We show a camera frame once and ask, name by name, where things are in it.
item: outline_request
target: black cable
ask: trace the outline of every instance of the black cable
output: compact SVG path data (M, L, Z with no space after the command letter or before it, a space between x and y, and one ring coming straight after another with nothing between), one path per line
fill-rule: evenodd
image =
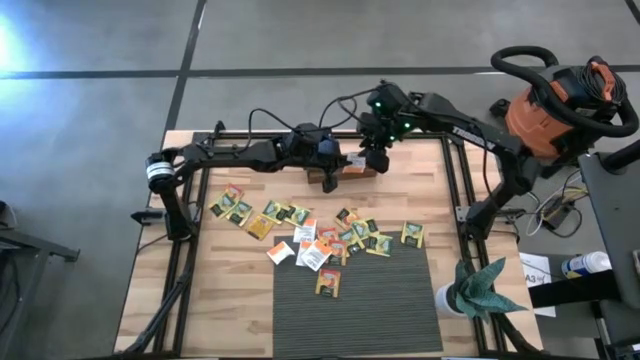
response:
M342 96L341 96L341 97L337 97L337 98L335 98L335 99L331 100L331 102L330 102L330 103L328 103L328 104L327 104L327 106L325 106L324 110L322 110L322 115L320 115L320 121L318 121L318 127L319 127L319 128L322 128L322 122L324 121L324 116L327 114L327 111L329 110L329 108L331 107L331 105L333 105L333 104L335 104L336 102L340 101L340 100L341 100L341 98L342 98ZM356 101L356 99L355 99L355 98L353 98L353 97L348 98L348 100L353 101L353 110L352 110L352 111L353 111L353 112L356 112L356 110L358 109L358 102L357 102L357 101ZM329 128L336 127L336 126L340 126L340 125L342 125L342 124L346 123L346 122L347 122L347 121L349 121L349 120L351 120L351 116L349 116L349 117L347 117L346 119L344 119L344 120L340 121L337 125L332 125L332 126L331 126L331 127L329 127Z
M7 317L7 319L4 321L4 323L2 323L2 326L0 327L0 336L4 333L7 326L9 326L11 319L13 319L13 315L15 314L18 303L20 302L20 298L22 297L20 291L20 281L18 279L18 265L16 264L16 260L14 257L15 255L9 256L9 262L11 263L11 268L13 270L13 285L16 290L16 301L13 303L13 307L11 308L11 312L9 313L9 317Z
M491 187L489 186L489 180L487 179L487 139L484 136L484 132L482 131L482 129L478 126L478 125L473 125L478 132L480 133L480 137L482 138L482 142L484 143L483 148L483 154L482 154L482 179L484 180L484 186L487 188L487 193L489 194L489 199L491 199L491 201L493 202L493 204L497 207L498 203L496 202L496 200L493 198L493 195L491 194Z
M609 101L602 95L603 86L596 77L598 73L594 71L591 66L591 59L589 59L587 64L582 67L580 71L574 70L574 73L576 75L576 78L578 79L578 82L580 83L580 85L582 85L582 88L587 94L589 94L589 96L602 102ZM613 101L614 104L618 105L627 97L627 86L618 74L611 71L611 75L613 75L613 78L615 80L613 91L611 92L611 101Z
M247 143L244 145L244 147L240 150L235 150L235 151L231 151L228 152L230 154L241 154L245 151L247 151L247 149L249 148L249 146L251 145L251 140L252 140L252 122L253 122L253 114L255 114L256 112L262 112L265 113L267 115L269 115L272 119L275 119L277 122L279 122L280 124L284 125L287 129L294 131L295 128L293 128L291 125L287 124L284 120L280 119L278 116L276 116L274 113L272 113L269 110L265 110L263 108L255 108L253 110L251 110L251 112L249 113L249 120L247 121Z
M162 240L162 239L166 238L167 236L169 236L169 234L164 234L164 235L159 236L159 237L157 237L157 238L155 238L155 239L153 239L153 240L149 241L148 243L146 243L146 244L144 244L144 245L140 246L140 247L138 248L138 251L136 251L136 255L137 255L137 254L139 254L139 253L140 253L140 251L142 251L142 249L146 248L147 246L150 246L150 245L153 245L153 244L157 243L158 241L160 241L160 240Z
M576 227L571 230L571 232L569 232L568 234L560 234L558 232L556 232L555 230L551 229L551 228L547 228L547 230L549 230L550 233L552 233L553 235L563 238L563 239L567 239L572 237L573 235L575 235L575 233L578 232L578 229L580 229L580 226L582 226L582 211L580 211L580 209L573 207L572 210L575 210L576 213L578 214L578 224L576 225Z
M339 100L338 101L338 106L340 106L340 108L342 109L342 111L346 112L347 114L349 114L349 119L353 118L355 119L357 122L362 123L362 119L360 119L356 114L354 114L353 111L347 109L346 106L344 106L344 104L342 103L344 100Z
M569 179L571 179L573 177L573 175L577 174L580 172L580 169L572 172L569 176L567 176L566 180L564 181L564 185L562 185L562 192L560 193L560 198L564 199L564 192L567 190L567 185L569 185Z
M520 229L518 229L518 225L515 222L510 222L509 224L513 225L515 231L507 231L507 230L491 230L491 232L499 233L499 234L509 234L516 237L516 244L520 243Z
M578 200L580 200L580 199L584 199L584 198L586 198L587 196L589 196L589 193L586 193L586 194L584 194L584 195L580 196L579 198L576 198L576 199L571 200L571 203L573 204L573 203L575 203L576 201L578 201Z
M520 262L522 263L522 265L524 265L524 266L528 266L528 267L530 267L530 268L532 268L532 269L535 269L535 270L538 270L538 271L540 271L541 273L546 274L546 275L549 275L549 276L550 276L550 277L552 277L552 278L555 278L555 279L558 279L558 280L566 280L566 278L565 278L564 276L560 276L560 275L552 274L552 273L550 273L550 272L548 272L548 271L544 271L544 270L540 269L539 267L537 267L537 266L533 266L533 265L531 265L531 264L527 264L526 262L524 262L524 261L522 261L522 260L521 260Z

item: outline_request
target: concrete floor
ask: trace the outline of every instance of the concrete floor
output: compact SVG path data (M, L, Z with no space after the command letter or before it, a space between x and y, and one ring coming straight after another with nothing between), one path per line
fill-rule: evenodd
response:
M0 72L177 70L196 3L0 1ZM209 0L191 68L477 67L488 66L495 50L522 44L548 47L567 64L599 54L635 65L639 34L623 0ZM640 106L640 74L622 76ZM211 129L224 120L246 129L248 111L259 106L291 124L315 121L335 96L379 78L190 79L176 128ZM477 117L526 87L505 75L386 78L406 90L437 91ZM82 358L113 349L140 233L129 214L145 206L144 159L160 146L175 89L175 78L0 80L7 154L0 199L15 207L22 231L82 249L76 264L51 261L16 358ZM343 117L328 115L329 122ZM277 128L266 118L254 126ZM630 141L607 139L597 149ZM562 181L539 181L535 192L546 197ZM514 203L530 206L527 198ZM540 231L523 236L521 250L602 249L589 202L579 206L585 221L573 238ZM524 232L526 223L519 225ZM595 356L590 341L572 337L570 320L539 323L552 353Z

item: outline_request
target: green plant leaves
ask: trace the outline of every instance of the green plant leaves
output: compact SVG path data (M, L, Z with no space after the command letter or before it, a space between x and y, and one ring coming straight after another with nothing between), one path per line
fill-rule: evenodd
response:
M489 323L489 313L486 312L485 310L479 310L478 312L478 316L480 316L482 318L482 320L484 320L484 322Z
M513 311L527 310L527 308L514 303L506 296L496 294L490 290L485 290L478 296L467 298L465 300L473 303L476 308L480 307L492 313L508 313Z
M462 285L465 284L465 280L469 277L469 272L467 272L466 265L464 261L458 260L456 264L456 280L453 283L453 290L455 292L462 291Z
M462 311L463 313L467 314L468 317L474 317L477 314L476 309L473 307L472 304L467 303L467 301L464 299L464 297L462 297L461 295L456 295L456 307L458 308L458 310Z
M488 290L491 287L491 284L493 284L493 282L496 280L498 275L500 275L502 269L504 269L505 261L506 258L504 257L498 259L495 262L482 268L475 274L469 276L467 281L465 281L466 283L468 283L465 295L467 297L476 297L477 294L481 293L482 291Z

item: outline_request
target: gray carpet mat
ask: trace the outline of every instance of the gray carpet mat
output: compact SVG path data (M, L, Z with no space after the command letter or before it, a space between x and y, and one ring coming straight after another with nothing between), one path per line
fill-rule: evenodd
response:
M276 359L442 351L423 249L394 237L391 257L361 251L341 272L338 298L315 294L318 274L290 256L275 267L273 354ZM286 241L297 253L293 237Z

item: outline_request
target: black stand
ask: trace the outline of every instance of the black stand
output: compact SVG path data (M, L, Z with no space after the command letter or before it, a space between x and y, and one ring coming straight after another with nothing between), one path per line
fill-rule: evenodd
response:
M613 271L603 271L575 279L554 281L529 288L534 308L604 299L620 300Z
M25 265L20 267L26 269L24 273L21 271L20 274L14 274L14 276L20 277L20 298L15 299L15 310L12 310L13 315L10 320L8 320L5 335L0 339L0 359L5 359L13 348L15 340L19 340L19 338L16 338L16 334L18 334L24 326L26 314L33 304L49 256L59 256L67 262L75 262L78 260L80 250L58 245L35 236L22 234L15 230L0 231L0 243L5 245L2 253L0 253L5 265L6 262L15 262L15 258L19 258ZM18 268L18 265L15 265L15 263L14 266L13 272Z

